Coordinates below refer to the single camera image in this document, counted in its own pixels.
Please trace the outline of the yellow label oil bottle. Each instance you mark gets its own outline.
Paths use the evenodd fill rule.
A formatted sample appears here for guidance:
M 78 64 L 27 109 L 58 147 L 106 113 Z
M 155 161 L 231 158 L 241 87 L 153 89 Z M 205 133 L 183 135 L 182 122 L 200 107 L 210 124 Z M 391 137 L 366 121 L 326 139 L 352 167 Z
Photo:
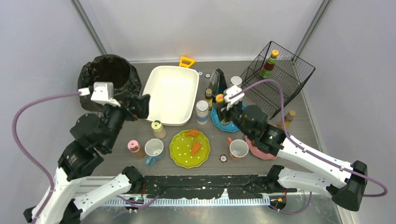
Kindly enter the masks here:
M 208 103 L 208 110 L 212 109 L 212 90 L 210 88 L 205 91 L 205 101 Z

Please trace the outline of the yellow oil bottle brown cap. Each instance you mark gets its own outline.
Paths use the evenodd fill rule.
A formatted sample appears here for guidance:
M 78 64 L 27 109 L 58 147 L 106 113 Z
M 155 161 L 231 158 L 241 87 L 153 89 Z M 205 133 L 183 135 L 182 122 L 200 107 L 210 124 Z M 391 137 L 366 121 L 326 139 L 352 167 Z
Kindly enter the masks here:
M 293 121 L 294 117 L 296 115 L 296 112 L 294 110 L 289 111 L 285 116 L 284 116 L 284 123 L 285 123 L 285 127 L 288 128 L 290 123 Z M 278 128 L 280 129 L 284 129 L 283 127 L 283 122 L 280 121 L 277 125 Z

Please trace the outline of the red sauce bottle yellow cap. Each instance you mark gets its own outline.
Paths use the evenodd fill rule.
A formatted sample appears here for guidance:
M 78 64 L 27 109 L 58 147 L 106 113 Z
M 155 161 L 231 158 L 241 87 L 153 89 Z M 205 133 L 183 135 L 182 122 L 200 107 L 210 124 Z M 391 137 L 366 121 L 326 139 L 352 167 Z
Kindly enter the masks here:
M 215 98 L 216 104 L 215 104 L 215 109 L 218 117 L 221 116 L 221 113 L 224 110 L 224 107 L 226 106 L 225 100 L 224 100 L 224 94 L 218 94 Z

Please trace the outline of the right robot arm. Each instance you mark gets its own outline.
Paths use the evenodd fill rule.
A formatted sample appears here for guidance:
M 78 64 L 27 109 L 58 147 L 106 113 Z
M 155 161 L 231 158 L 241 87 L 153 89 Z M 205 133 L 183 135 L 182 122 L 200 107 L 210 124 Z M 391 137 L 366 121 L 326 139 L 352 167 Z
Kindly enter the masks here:
M 335 159 L 315 150 L 283 129 L 267 123 L 267 115 L 258 106 L 242 107 L 241 102 L 215 100 L 220 118 L 230 121 L 260 152 L 287 159 L 310 170 L 297 172 L 274 165 L 267 174 L 275 189 L 298 188 L 322 194 L 338 206 L 359 211 L 367 186 L 367 165 Z

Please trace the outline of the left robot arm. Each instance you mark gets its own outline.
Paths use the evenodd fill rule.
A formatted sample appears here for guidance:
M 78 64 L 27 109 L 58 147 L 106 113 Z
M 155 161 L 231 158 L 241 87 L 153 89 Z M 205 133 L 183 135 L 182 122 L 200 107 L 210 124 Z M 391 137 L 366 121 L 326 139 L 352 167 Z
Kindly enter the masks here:
M 110 154 L 125 121 L 145 119 L 149 115 L 150 95 L 135 97 L 120 94 L 121 106 L 106 104 L 103 114 L 81 116 L 70 133 L 74 140 L 65 148 L 55 176 L 43 199 L 23 215 L 30 224 L 78 224 L 106 201 L 127 192 L 141 193 L 145 180 L 133 166 L 108 183 L 82 196 L 75 196 L 80 185 Z

